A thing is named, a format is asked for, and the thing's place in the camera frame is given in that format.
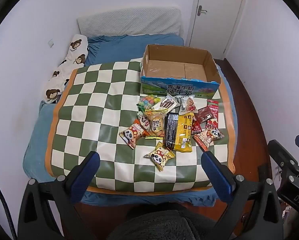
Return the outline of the chocolate wafer stick packet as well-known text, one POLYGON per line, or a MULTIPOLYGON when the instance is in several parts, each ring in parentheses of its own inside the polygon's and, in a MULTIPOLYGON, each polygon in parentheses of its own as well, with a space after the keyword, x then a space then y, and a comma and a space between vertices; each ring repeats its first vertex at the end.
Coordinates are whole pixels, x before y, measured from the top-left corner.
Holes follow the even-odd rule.
POLYGON ((178 106, 178 100, 174 96, 167 93, 164 99, 156 103, 152 109, 155 111, 165 111, 166 113, 169 113, 178 106))

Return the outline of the orange panda snack bag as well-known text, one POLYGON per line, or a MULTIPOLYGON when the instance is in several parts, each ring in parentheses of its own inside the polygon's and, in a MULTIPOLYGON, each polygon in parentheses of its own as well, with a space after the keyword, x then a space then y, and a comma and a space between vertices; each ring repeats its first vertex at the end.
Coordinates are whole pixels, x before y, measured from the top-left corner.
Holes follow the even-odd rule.
POLYGON ((206 152, 208 151, 210 144, 224 138, 224 134, 218 128, 209 126, 203 129, 200 133, 195 134, 193 138, 200 148, 206 152))
POLYGON ((149 136, 148 131, 143 128, 137 119, 127 129, 120 132, 120 137, 131 149, 135 148, 138 139, 146 136, 149 136))

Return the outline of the green white checkered mat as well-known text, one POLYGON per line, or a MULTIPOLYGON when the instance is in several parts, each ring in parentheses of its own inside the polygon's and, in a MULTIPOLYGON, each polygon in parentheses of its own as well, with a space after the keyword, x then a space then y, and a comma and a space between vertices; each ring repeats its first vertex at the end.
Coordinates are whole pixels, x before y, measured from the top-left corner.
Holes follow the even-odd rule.
POLYGON ((54 177, 68 174, 90 151, 101 164, 89 186, 100 193, 159 194, 209 185, 200 164, 201 148, 177 152, 159 171, 148 158, 158 141, 140 138, 128 146, 120 133, 137 119, 145 85, 139 59, 76 69, 53 111, 45 166, 54 177))

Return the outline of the red green snack packet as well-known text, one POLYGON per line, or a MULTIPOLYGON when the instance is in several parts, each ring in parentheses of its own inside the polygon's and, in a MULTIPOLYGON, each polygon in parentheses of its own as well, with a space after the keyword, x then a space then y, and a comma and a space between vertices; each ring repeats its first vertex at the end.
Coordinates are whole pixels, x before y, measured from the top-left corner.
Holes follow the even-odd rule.
POLYGON ((218 113, 219 113, 218 101, 207 100, 207 107, 209 107, 212 113, 212 118, 207 120, 206 124, 218 128, 218 113))

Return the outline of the blue bed sheet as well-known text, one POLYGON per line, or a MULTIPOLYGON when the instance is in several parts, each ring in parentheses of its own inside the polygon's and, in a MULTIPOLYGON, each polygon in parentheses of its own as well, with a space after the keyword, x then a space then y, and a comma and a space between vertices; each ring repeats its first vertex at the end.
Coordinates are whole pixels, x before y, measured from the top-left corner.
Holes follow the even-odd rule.
MULTIPOLYGON (((142 57, 146 46, 155 43, 182 46, 184 41, 180 36, 174 34, 96 36, 88 39, 89 52, 86 65, 113 61, 130 61, 131 59, 142 57)), ((22 163, 26 176, 35 178, 39 182, 54 180, 45 168, 45 152, 55 106, 55 103, 41 101, 38 118, 22 163)), ((87 191, 81 202, 93 206, 181 202, 191 203, 194 206, 213 207, 216 200, 217 194, 214 189, 208 189, 161 196, 128 196, 87 191)))

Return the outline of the wall socket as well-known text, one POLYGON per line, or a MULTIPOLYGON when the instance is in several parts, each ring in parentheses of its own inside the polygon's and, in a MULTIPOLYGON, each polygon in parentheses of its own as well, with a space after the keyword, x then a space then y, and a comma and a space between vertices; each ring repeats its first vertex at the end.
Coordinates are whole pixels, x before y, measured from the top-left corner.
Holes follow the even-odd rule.
POLYGON ((54 41, 53 41, 53 39, 50 39, 50 40, 49 40, 48 45, 49 45, 50 48, 53 47, 53 45, 54 45, 54 41))

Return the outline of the dark red brown sachet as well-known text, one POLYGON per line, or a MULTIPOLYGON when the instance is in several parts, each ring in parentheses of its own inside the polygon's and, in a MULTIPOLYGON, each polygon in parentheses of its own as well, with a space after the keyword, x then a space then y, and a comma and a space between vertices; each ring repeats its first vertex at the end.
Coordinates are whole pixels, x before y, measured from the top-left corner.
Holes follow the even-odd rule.
POLYGON ((202 124, 203 122, 213 119, 214 115, 209 106, 205 106, 198 110, 198 113, 195 114, 195 118, 200 124, 202 124))

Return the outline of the yellow panda snack bag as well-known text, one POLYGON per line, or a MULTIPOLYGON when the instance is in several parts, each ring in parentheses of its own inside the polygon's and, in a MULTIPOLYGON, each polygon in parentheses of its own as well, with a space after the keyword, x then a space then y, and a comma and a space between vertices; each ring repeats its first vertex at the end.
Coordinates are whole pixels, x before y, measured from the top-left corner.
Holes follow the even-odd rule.
POLYGON ((166 148, 162 142, 158 142, 155 149, 146 154, 145 158, 150 158, 159 171, 163 171, 166 163, 175 158, 175 154, 166 148))

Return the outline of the small white panda packet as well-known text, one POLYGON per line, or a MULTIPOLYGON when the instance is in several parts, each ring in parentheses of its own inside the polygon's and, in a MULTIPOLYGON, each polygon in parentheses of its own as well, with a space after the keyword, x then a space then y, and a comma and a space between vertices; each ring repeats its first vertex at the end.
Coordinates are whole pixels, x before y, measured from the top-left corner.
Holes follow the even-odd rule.
POLYGON ((143 113, 142 111, 139 111, 137 113, 137 118, 141 124, 141 126, 145 129, 145 130, 149 130, 150 129, 150 122, 148 117, 145 115, 145 113, 143 113))

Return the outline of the yellow black noodle packet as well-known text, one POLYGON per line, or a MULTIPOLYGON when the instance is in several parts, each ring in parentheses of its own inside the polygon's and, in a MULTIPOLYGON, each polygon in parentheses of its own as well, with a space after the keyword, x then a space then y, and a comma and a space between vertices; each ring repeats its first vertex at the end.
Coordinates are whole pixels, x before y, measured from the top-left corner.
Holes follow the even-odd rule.
POLYGON ((191 134, 193 113, 168 113, 165 117, 164 146, 181 153, 192 152, 191 134))

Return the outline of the clear yellow biscuit bag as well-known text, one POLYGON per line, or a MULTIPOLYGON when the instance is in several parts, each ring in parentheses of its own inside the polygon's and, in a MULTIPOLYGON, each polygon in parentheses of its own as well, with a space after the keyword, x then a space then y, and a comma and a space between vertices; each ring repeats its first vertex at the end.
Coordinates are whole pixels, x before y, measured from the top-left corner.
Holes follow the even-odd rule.
POLYGON ((165 135, 165 117, 167 109, 146 110, 145 115, 149 120, 149 134, 152 137, 163 138, 165 135))

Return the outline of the cardboard milk box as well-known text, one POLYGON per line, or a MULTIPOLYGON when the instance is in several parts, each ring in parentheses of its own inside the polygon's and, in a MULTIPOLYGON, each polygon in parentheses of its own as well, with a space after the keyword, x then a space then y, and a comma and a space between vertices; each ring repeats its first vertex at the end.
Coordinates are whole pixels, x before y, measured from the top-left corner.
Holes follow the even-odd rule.
POLYGON ((195 95, 210 99, 221 77, 209 51, 150 44, 141 62, 141 91, 153 95, 195 95))

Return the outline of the small red sachet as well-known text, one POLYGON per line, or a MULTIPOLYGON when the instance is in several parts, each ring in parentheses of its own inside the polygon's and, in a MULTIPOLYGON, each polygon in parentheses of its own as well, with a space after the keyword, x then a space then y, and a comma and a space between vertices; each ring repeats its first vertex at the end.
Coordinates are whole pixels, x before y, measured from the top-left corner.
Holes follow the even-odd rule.
POLYGON ((198 133, 201 133, 201 132, 202 132, 202 129, 201 129, 200 123, 196 119, 196 117, 194 116, 193 119, 192 119, 192 132, 191 132, 191 134, 194 135, 194 134, 198 134, 198 133))

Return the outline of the white cookie snack packet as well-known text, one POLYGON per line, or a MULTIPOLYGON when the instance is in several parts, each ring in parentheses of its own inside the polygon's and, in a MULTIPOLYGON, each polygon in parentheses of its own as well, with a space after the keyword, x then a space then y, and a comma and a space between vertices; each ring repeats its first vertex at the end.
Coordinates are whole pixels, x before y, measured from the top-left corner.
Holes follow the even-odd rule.
POLYGON ((180 104, 179 115, 184 115, 187 113, 198 113, 198 109, 194 103, 193 95, 177 95, 178 103, 180 104))

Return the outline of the colourful candy ball bag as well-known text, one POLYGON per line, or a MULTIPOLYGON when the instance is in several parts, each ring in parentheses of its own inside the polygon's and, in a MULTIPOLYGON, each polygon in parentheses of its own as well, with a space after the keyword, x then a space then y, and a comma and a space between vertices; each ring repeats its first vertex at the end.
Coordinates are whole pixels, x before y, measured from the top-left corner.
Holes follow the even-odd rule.
POLYGON ((155 104, 160 102, 161 99, 154 95, 147 95, 142 97, 139 102, 136 104, 139 111, 145 112, 148 109, 151 109, 155 104))

